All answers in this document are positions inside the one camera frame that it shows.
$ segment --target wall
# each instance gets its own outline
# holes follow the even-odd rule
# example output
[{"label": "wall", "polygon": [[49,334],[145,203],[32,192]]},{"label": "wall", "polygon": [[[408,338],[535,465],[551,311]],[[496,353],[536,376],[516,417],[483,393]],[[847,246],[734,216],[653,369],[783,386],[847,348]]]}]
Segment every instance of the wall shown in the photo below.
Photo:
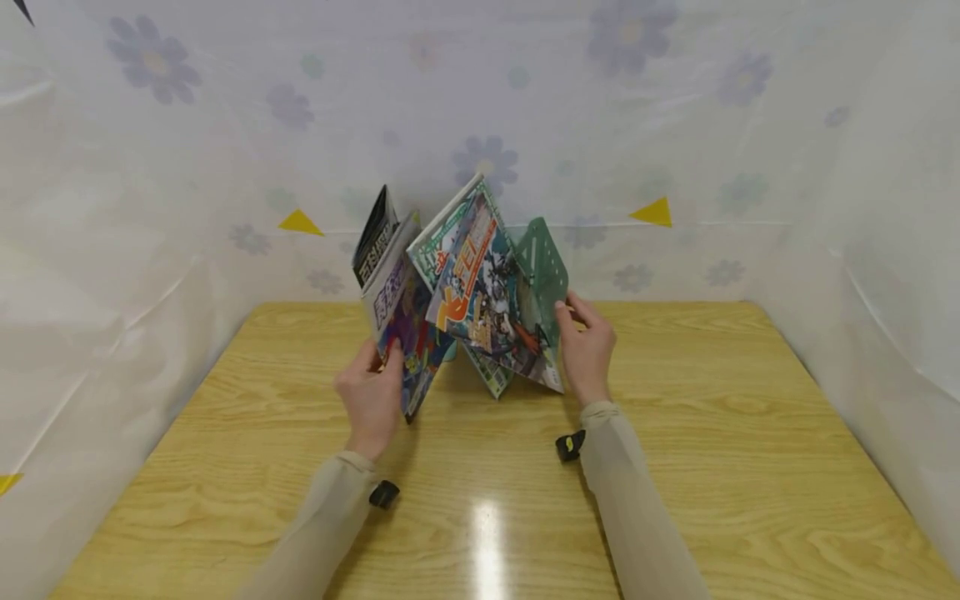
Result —
[{"label": "wall", "polygon": [[[590,297],[763,305],[960,571],[951,3],[30,8],[0,3],[5,597],[57,581],[252,306],[356,298],[381,183],[429,215],[476,169]],[[661,197],[674,227],[630,216]]]}]

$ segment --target magazine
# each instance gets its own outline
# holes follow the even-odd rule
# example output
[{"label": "magazine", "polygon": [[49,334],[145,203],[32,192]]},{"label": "magazine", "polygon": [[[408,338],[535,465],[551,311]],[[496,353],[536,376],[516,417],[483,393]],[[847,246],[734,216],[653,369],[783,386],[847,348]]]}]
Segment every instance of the magazine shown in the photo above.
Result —
[{"label": "magazine", "polygon": [[417,275],[406,253],[418,229],[417,214],[407,215],[396,228],[361,293],[380,356],[386,358],[394,340],[399,340],[403,349],[400,407],[407,422],[416,416],[454,342],[425,319],[432,292]]},{"label": "magazine", "polygon": [[360,235],[360,241],[357,243],[356,250],[353,251],[353,259],[350,261],[350,267],[353,274],[363,289],[367,281],[373,274],[373,270],[380,264],[380,258],[383,257],[387,245],[394,237],[394,232],[399,225],[396,218],[394,204],[391,202],[390,192],[387,186],[380,188],[380,194],[373,203],[373,210],[367,224]]},{"label": "magazine", "polygon": [[[457,240],[460,223],[473,200],[473,195],[480,193],[489,195],[482,175],[476,175],[459,194],[430,222],[429,225],[410,244],[407,253],[417,268],[418,273],[433,291],[444,270],[447,257]],[[513,372],[501,367],[495,361],[487,358],[470,346],[464,345],[464,351],[473,363],[477,372],[483,377],[484,384],[494,398],[499,399],[513,379]]]},{"label": "magazine", "polygon": [[562,392],[529,277],[482,180],[469,197],[427,321],[497,364]]}]

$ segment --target hand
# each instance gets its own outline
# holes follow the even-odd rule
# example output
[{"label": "hand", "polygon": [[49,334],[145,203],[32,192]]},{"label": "hand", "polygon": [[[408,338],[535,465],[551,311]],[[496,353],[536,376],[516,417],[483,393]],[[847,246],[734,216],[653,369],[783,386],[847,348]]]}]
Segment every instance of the hand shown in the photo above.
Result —
[{"label": "hand", "polygon": [[[556,305],[560,324],[560,347],[564,358],[566,378],[581,408],[593,402],[610,400],[607,372],[616,345],[616,334],[607,320],[592,304],[574,292],[566,295],[566,302]],[[586,329],[577,327],[577,323]]]},{"label": "hand", "polygon": [[333,378],[350,419],[346,450],[375,463],[394,438],[400,420],[403,350],[394,342],[383,365],[376,343],[368,339],[346,369]]}]

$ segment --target sleeve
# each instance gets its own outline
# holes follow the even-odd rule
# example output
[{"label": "sleeve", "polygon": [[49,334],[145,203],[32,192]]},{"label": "sleeve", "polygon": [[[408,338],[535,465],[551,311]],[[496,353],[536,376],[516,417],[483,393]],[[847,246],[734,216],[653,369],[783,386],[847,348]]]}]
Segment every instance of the sleeve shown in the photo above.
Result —
[{"label": "sleeve", "polygon": [[373,463],[355,452],[323,463],[294,522],[237,599],[322,598],[370,512],[375,487]]},{"label": "sleeve", "polygon": [[709,600],[707,584],[663,506],[640,441],[612,402],[588,405],[580,421],[587,485],[596,496],[624,600]]}]

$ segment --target table surface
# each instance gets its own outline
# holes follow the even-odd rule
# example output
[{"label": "table surface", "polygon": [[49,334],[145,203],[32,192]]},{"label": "table surface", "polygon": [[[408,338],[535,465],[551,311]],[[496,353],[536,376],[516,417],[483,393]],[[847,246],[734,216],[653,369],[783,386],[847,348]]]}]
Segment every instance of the table surface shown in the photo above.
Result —
[{"label": "table surface", "polygon": [[[600,303],[611,386],[666,506],[722,599],[960,597],[942,560],[763,311]],[[367,334],[358,305],[257,308],[54,598],[229,598],[348,435],[330,387]],[[579,465],[554,440],[572,396],[491,399],[462,352],[380,473],[329,598],[616,597]]]}]

